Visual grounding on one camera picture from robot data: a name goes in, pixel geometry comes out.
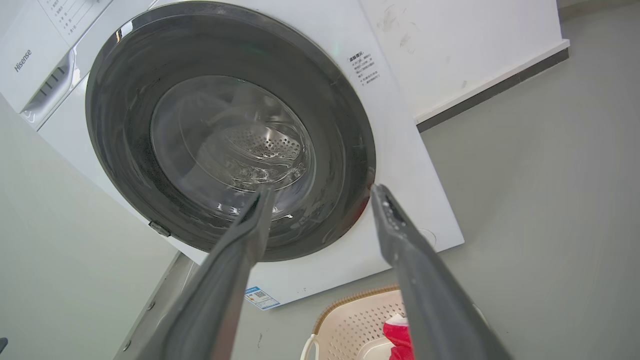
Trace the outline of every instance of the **beige basket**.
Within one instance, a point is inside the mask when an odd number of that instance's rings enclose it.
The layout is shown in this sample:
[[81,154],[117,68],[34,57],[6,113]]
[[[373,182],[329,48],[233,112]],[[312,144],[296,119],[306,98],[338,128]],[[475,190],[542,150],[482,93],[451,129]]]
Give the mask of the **beige basket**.
[[395,314],[404,316],[397,285],[337,301],[316,321],[300,359],[307,360],[313,344],[316,360],[387,360],[393,344],[382,333],[382,327]]

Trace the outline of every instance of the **basket handle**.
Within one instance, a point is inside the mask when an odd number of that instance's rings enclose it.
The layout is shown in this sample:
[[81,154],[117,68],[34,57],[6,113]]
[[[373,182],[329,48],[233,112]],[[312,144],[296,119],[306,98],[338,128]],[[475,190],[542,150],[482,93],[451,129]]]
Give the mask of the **basket handle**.
[[305,347],[302,348],[302,355],[300,355],[300,360],[307,360],[309,356],[309,352],[311,351],[311,344],[316,346],[316,360],[320,359],[320,345],[316,341],[316,335],[311,334],[309,336],[309,340],[305,343]]

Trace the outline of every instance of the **instruction label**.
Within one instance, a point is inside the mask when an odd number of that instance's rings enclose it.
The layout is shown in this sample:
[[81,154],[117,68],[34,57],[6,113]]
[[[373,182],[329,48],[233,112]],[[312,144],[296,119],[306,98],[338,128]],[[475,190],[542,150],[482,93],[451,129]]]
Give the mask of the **instruction label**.
[[375,79],[380,77],[376,70],[376,62],[371,57],[371,54],[360,51],[349,57],[349,62],[356,73],[358,81],[362,86],[370,84]]
[[73,46],[112,0],[38,0],[49,20]]
[[261,308],[262,310],[270,309],[274,306],[280,305],[273,297],[270,297],[260,288],[253,287],[244,291],[244,297],[253,302],[253,305]]

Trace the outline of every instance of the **white wall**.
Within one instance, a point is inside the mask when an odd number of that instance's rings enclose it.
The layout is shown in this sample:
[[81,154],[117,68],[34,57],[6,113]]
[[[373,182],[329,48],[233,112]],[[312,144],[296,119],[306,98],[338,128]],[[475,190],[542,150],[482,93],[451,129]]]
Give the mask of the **white wall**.
[[177,255],[0,95],[1,360],[112,360]]
[[417,122],[564,49],[556,0],[362,0]]

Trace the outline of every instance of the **washing machine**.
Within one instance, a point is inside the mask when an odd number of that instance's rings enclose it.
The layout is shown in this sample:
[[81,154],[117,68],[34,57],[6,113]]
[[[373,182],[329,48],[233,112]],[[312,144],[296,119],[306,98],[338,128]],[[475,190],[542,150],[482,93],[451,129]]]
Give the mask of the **washing machine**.
[[13,109],[195,262],[273,186],[261,309],[388,269],[374,182],[437,251],[464,241],[357,0],[32,0],[0,48]]

